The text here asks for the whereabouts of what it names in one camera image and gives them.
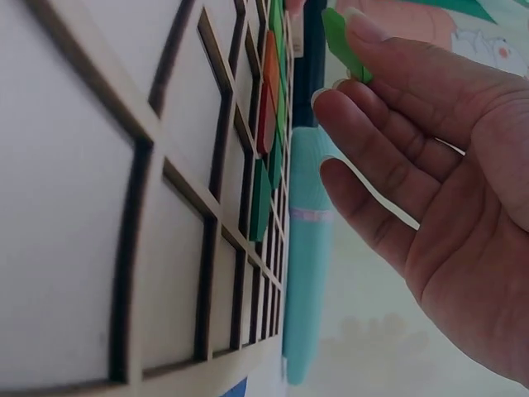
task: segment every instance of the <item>fingernail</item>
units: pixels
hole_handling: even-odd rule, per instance
[[[354,7],[346,9],[344,18],[346,19],[346,30],[366,43],[380,43],[391,37],[362,11]]]
[[[332,89],[337,89],[340,84],[342,84],[344,81],[347,81],[347,79],[339,79],[337,80],[333,85],[332,85]]]
[[[328,90],[329,90],[328,88],[320,88],[314,91],[314,93],[312,94],[312,98],[311,98],[311,108],[314,108],[314,102],[316,102],[317,97],[319,97],[320,95],[322,95]]]

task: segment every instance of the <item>green tile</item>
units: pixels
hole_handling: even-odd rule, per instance
[[[250,240],[262,242],[265,237],[270,215],[272,187],[265,163],[255,162],[254,191],[251,202]]]
[[[283,146],[284,129],[287,122],[287,108],[284,100],[283,92],[279,93],[279,105],[278,105],[278,130],[281,146]]]
[[[278,49],[278,60],[281,59],[280,49],[284,47],[283,40],[283,9],[275,0],[270,7],[270,29],[275,34],[275,47]]]
[[[287,53],[284,50],[281,52],[281,61],[279,62],[279,68],[281,69],[281,88],[283,89],[283,95],[287,96]]]
[[[283,152],[281,151],[281,138],[279,136],[279,130],[275,131],[274,145],[270,152],[270,165],[268,170],[268,176],[272,190],[276,190],[279,187],[279,181],[281,180],[281,164],[283,163]]]

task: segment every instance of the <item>finger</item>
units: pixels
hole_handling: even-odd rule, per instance
[[[454,146],[466,150],[473,125],[498,98],[518,89],[512,74],[432,44],[392,38],[364,14],[348,12],[349,45],[375,80],[397,90],[391,107]],[[410,106],[417,101],[421,111]]]
[[[285,0],[285,5],[287,11],[290,12],[291,15],[295,16],[303,10],[305,2],[306,0]]]
[[[433,105],[402,90],[395,89],[382,79],[374,79],[369,87],[393,110],[405,115],[419,126],[425,135],[449,141],[462,151],[469,148],[469,133],[466,126],[451,114],[439,111]]]
[[[443,182],[460,163],[462,156],[457,151],[422,134],[402,114],[390,110],[366,85],[354,80],[342,80],[336,89],[347,95],[418,169],[438,181]]]
[[[439,182],[415,167],[343,93],[320,93],[313,108],[323,129],[374,188],[420,222]]]
[[[377,254],[404,275],[415,230],[380,204],[340,160],[323,162],[320,173],[340,215]]]

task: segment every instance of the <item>palm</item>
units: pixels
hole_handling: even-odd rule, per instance
[[[472,157],[450,174],[427,210],[406,278],[454,344],[510,375],[506,368],[516,360],[510,353],[523,348],[529,325],[522,317],[529,305],[529,236],[507,215]]]
[[[411,95],[409,74],[379,68],[392,85],[347,80],[318,96],[314,111],[358,170],[420,227],[382,207],[341,161],[322,165],[327,191],[454,344],[529,385],[529,85],[476,65],[473,77],[485,83],[468,92],[463,79],[441,76]],[[451,89],[432,105],[428,95],[440,84]]]

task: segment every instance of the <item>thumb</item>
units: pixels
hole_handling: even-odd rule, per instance
[[[471,97],[505,79],[493,68],[433,44],[392,37],[355,8],[345,18],[349,45],[374,77],[437,111],[449,113],[462,93]]]

